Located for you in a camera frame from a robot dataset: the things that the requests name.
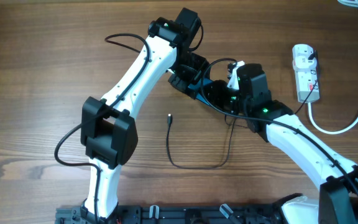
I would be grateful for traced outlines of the blue Galaxy smartphone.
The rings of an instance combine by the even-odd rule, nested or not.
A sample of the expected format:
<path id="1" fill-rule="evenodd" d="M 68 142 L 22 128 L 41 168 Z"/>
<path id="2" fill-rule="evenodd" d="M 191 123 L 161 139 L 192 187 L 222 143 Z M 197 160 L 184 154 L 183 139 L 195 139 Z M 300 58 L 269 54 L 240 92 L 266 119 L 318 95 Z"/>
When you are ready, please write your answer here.
<path id="1" fill-rule="evenodd" d="M 198 83 L 195 85 L 189 84 L 187 87 L 189 97 L 208 105 L 208 102 L 205 100 L 204 97 L 206 95 L 206 90 L 204 88 L 212 84 L 212 82 L 213 81 L 209 78 L 205 78 L 204 80 L 199 80 Z"/>

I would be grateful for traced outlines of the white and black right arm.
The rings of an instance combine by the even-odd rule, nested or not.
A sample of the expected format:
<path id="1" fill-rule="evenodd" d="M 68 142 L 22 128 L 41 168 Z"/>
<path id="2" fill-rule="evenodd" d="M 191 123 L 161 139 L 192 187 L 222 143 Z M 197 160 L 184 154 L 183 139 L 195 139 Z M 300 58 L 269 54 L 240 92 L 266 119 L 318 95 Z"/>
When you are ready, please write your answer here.
<path id="1" fill-rule="evenodd" d="M 273 100 L 261 65 L 229 62 L 229 87 L 207 83 L 212 65 L 200 78 L 200 94 L 216 111 L 247 121 L 248 128 L 288 155 L 319 191 L 318 200 L 294 194 L 279 205 L 284 223 L 358 223 L 358 165 L 310 132 L 293 111 Z"/>

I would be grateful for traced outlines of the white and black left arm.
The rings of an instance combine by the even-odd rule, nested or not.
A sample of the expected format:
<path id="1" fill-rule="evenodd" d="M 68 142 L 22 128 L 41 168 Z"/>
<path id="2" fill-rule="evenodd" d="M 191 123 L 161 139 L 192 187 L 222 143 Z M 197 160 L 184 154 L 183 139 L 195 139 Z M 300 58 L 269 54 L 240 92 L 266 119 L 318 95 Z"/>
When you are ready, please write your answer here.
<path id="1" fill-rule="evenodd" d="M 116 223 L 117 185 L 122 166 L 130 159 L 138 135 L 135 119 L 150 91 L 166 72 L 169 83 L 178 91 L 196 98 L 201 74 L 208 66 L 196 55 L 191 43 L 203 26 L 198 14 L 183 8 L 172 21 L 162 17 L 152 21 L 138 57 L 121 80 L 101 99 L 89 97 L 83 104 L 81 123 L 70 130 L 55 147 L 55 160 L 63 143 L 76 131 L 85 146 L 91 168 L 89 194 L 69 217 L 57 210 L 57 223 Z"/>

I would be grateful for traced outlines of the white power strip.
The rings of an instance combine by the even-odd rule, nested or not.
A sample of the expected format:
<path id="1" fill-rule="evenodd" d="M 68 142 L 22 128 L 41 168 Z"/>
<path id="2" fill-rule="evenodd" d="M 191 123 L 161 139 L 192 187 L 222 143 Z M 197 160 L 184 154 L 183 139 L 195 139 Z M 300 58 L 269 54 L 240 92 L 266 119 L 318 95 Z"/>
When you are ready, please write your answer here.
<path id="1" fill-rule="evenodd" d="M 315 50 L 307 44 L 296 44 L 292 48 L 293 59 L 299 55 L 311 55 L 315 54 Z M 318 60 L 317 66 L 315 69 L 304 71 L 304 72 L 295 72 L 295 81 L 296 81 L 296 92 L 298 101 L 300 103 L 313 103 L 319 100 L 319 86 L 318 86 Z"/>

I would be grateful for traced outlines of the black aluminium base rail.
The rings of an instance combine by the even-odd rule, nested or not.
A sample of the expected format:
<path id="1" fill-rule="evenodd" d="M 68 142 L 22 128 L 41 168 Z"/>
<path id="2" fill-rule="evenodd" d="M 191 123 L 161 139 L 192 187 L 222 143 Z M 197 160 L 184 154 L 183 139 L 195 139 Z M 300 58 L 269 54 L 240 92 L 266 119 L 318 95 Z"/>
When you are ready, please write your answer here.
<path id="1" fill-rule="evenodd" d="M 206 207 L 166 207 L 152 205 L 116 205 L 111 211 L 98 206 L 98 218 L 85 205 L 58 208 L 56 224 L 73 223 L 286 223 L 278 205 L 274 203 L 245 204 L 224 203 Z"/>

